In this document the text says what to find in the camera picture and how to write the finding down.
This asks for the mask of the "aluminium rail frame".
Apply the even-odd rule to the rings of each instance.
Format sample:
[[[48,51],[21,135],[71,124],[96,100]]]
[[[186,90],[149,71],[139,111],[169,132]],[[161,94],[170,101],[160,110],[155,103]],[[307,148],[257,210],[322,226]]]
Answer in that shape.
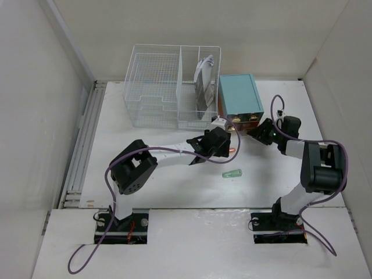
[[[57,209],[78,208],[83,191],[92,145],[98,125],[107,83],[95,81],[90,90],[83,115],[78,121],[78,135],[63,184],[61,187]]]

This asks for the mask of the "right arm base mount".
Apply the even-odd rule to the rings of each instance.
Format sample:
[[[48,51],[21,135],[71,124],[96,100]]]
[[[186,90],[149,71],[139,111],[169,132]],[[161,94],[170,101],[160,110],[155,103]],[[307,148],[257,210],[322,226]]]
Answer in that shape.
[[[283,212],[281,198],[273,204],[270,212],[252,211],[249,223],[255,244],[307,244],[299,215]]]

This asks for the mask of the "grey setup guide booklet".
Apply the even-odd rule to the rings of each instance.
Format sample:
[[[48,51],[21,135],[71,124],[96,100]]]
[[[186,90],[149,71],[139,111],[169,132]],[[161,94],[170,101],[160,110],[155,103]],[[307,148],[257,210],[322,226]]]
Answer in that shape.
[[[212,90],[212,70],[213,67],[205,64],[199,72],[196,80],[194,80],[195,95],[196,95],[196,116],[201,120],[207,111],[208,107],[214,100]]]

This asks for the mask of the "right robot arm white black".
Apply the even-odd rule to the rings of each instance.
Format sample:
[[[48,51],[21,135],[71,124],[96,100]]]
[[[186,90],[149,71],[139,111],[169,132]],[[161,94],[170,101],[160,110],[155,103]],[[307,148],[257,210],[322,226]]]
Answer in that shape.
[[[260,226],[271,230],[290,230],[298,222],[300,211],[307,205],[342,192],[347,183],[346,152],[339,144],[321,145],[316,141],[299,140],[301,120],[281,116],[276,121],[266,119],[248,131],[264,145],[277,144],[285,156],[302,161],[299,184],[287,195],[277,199],[270,213],[254,213]]]

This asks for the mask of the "green translucent capsule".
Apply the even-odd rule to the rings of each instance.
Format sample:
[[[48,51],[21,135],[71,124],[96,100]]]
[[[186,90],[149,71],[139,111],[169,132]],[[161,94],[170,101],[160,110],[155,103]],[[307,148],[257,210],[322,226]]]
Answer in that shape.
[[[223,178],[235,178],[235,177],[241,177],[242,176],[242,170],[241,169],[235,169],[230,170],[222,173]]]

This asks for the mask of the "teal orange drawer box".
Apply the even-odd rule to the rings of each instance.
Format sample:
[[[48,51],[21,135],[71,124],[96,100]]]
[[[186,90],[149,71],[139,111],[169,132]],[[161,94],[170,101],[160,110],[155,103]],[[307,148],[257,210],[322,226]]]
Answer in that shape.
[[[264,108],[253,74],[221,75],[217,107],[242,135],[258,127]]]

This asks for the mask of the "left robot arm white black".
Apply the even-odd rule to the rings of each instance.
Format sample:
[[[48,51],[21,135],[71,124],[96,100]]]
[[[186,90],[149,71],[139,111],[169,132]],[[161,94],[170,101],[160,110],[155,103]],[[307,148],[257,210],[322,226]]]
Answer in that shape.
[[[211,161],[212,157],[228,158],[231,134],[223,128],[205,130],[204,134],[168,146],[149,146],[143,140],[133,141],[110,163],[110,175],[116,189],[114,195],[132,195],[139,191],[156,168],[192,166]]]

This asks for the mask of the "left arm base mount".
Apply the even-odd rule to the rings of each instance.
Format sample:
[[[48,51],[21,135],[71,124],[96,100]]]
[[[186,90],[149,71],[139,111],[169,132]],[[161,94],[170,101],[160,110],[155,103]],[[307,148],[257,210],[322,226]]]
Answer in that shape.
[[[114,217],[113,223],[109,226],[112,219],[112,209],[99,210],[93,215],[96,222],[94,243],[97,244],[105,235],[101,244],[103,245],[142,245],[147,244],[149,209],[134,209],[132,214],[123,219]]]

